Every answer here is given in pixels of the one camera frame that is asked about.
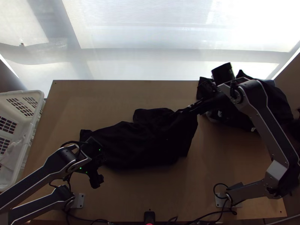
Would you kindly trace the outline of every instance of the plastic basket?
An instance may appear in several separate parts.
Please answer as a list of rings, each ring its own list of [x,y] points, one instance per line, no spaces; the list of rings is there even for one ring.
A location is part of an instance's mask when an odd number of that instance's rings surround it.
[[[0,192],[21,178],[44,105],[39,90],[0,93]]]

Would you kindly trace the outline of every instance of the metal bracket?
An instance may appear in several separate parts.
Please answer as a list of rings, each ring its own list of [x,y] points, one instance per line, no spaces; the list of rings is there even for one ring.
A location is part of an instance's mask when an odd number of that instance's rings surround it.
[[[226,195],[224,193],[216,193],[217,196],[220,196],[220,197],[226,197]],[[217,196],[214,197],[215,201],[216,201],[216,207],[218,208],[222,208],[223,205],[224,205],[224,202],[226,201],[226,199],[220,199],[218,198]],[[230,208],[230,201],[227,201],[226,202],[226,205],[225,205],[225,208]],[[240,204],[237,204],[235,206],[232,206],[232,208],[242,208],[243,207],[243,203],[241,202]]]
[[[83,202],[84,202],[84,193],[74,193],[75,199],[74,203],[71,206],[71,209],[81,209],[83,207]]]

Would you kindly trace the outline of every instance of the white curtain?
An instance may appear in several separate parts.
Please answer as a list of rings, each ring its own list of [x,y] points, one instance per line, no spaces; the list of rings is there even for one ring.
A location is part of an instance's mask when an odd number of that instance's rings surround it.
[[[295,0],[0,2],[0,54],[28,89],[52,80],[198,80],[231,62],[272,79],[299,52]]]

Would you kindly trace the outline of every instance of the wall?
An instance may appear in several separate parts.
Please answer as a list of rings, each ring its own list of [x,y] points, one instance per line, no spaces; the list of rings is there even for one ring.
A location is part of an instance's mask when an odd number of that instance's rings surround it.
[[[275,78],[276,86],[286,95],[294,118],[299,117],[300,108],[300,54]]]
[[[20,79],[0,60],[0,92],[26,90]]]

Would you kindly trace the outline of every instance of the black cloth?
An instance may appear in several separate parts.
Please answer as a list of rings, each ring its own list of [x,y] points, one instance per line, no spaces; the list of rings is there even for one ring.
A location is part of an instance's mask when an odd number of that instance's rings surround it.
[[[197,115],[167,108],[137,109],[133,123],[80,131],[80,141],[90,136],[103,145],[107,167],[114,170],[172,165],[187,156],[197,129]]]
[[[250,80],[254,79],[246,75],[240,70],[236,78],[245,77]],[[208,78],[200,77],[199,83],[208,80]],[[293,114],[288,104],[287,98],[284,93],[273,85],[271,82],[259,80],[268,96],[268,107],[275,116],[280,125],[285,125],[293,121]],[[247,115],[240,112],[233,103],[229,102],[228,105],[211,110],[208,113],[211,119],[217,120],[228,126],[241,128],[245,131],[253,131],[254,125]]]

